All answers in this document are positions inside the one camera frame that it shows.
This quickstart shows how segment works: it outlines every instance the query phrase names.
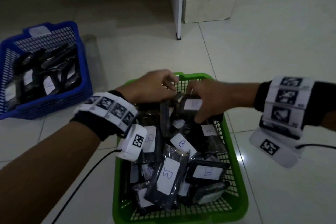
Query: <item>hand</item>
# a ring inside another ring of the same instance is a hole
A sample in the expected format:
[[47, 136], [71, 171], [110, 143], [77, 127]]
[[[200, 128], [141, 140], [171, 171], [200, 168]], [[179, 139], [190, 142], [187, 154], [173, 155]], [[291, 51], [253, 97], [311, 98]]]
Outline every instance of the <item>hand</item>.
[[202, 123], [210, 116], [224, 113], [234, 107], [253, 107], [259, 83], [224, 83], [215, 80], [190, 81], [187, 94], [191, 91], [203, 100], [195, 116]]
[[150, 71], [139, 79], [129, 84], [120, 86], [119, 91], [125, 99], [132, 103], [152, 103], [170, 99], [175, 96], [176, 87], [172, 82], [178, 78], [168, 69]]

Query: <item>right hand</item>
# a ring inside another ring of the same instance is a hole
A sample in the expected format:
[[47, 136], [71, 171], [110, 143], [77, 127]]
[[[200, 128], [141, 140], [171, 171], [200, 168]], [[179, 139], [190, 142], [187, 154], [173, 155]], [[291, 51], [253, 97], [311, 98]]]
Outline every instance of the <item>right hand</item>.
[[190, 81], [187, 87], [187, 94], [192, 91], [193, 95], [199, 95], [203, 103], [195, 116], [196, 123], [202, 123], [210, 116], [224, 113], [235, 107], [230, 97], [232, 84], [222, 83], [215, 80], [205, 79], [201, 81]]

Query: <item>finger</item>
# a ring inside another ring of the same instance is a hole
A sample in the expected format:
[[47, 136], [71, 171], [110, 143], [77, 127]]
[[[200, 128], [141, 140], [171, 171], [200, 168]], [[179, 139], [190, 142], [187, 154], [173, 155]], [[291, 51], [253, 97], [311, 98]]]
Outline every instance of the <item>finger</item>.
[[173, 90], [173, 91], [176, 90], [175, 85], [172, 84], [172, 83], [171, 83], [170, 81], [168, 81], [168, 80], [164, 80], [164, 81], [163, 81], [163, 85], [166, 86], [166, 87], [167, 87], [168, 89], [170, 89], [170, 90]]
[[175, 97], [175, 91], [162, 88], [162, 91], [160, 92], [160, 97], [161, 100], [172, 99], [173, 97]]
[[196, 123], [202, 123], [203, 121], [208, 119], [210, 116], [211, 116], [210, 111], [206, 108], [204, 104], [202, 104], [194, 120]]
[[194, 92], [195, 92], [195, 87], [196, 87], [197, 84], [198, 84], [198, 81], [195, 81], [195, 80], [194, 81], [190, 81], [188, 83], [188, 86], [187, 86], [187, 89], [186, 89], [186, 93], [190, 94], [192, 90], [194, 90]]
[[162, 77], [165, 80], [172, 81], [172, 82], [179, 82], [179, 79], [173, 74], [172, 71], [168, 69], [163, 69], [162, 71]]

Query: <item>blue plastic basket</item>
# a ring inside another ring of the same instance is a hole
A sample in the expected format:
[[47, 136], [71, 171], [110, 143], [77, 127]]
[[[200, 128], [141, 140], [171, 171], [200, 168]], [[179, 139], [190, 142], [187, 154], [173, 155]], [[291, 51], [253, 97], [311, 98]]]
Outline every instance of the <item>blue plastic basket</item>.
[[[47, 27], [51, 34], [32, 37], [29, 31], [39, 26]], [[71, 91], [45, 96], [19, 105], [13, 111], [6, 112], [5, 86], [13, 77], [12, 64], [14, 60], [24, 52], [34, 52], [40, 48], [45, 48], [49, 51], [65, 43], [77, 44], [78, 60], [82, 76], [81, 85]], [[92, 85], [85, 57], [85, 49], [79, 37], [77, 24], [73, 21], [65, 21], [55, 25], [46, 22], [26, 28], [22, 34], [3, 40], [0, 45], [0, 82], [0, 120], [8, 117], [34, 120], [87, 99], [92, 95]]]

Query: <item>white tile floor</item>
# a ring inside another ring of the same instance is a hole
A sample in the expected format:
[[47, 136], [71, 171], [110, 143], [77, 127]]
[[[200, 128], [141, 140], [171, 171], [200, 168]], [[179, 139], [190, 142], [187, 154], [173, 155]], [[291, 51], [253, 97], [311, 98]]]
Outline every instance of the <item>white tile floor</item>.
[[[204, 72], [221, 81], [261, 82], [277, 74], [336, 82], [335, 0], [237, 0], [226, 21], [186, 24], [176, 41], [169, 0], [1, 0], [0, 39], [45, 21], [74, 20], [91, 39], [88, 60], [95, 91], [113, 89], [151, 69]], [[73, 107], [35, 120], [1, 120], [0, 168], [61, 128]], [[260, 114], [225, 113], [249, 196], [240, 223], [332, 223], [336, 193], [332, 150], [307, 148], [294, 168], [272, 162], [249, 142]], [[303, 141], [336, 145], [335, 134], [305, 128]], [[51, 223], [88, 170], [116, 146], [99, 150], [44, 220]], [[92, 173], [59, 223], [112, 223], [114, 157]]]

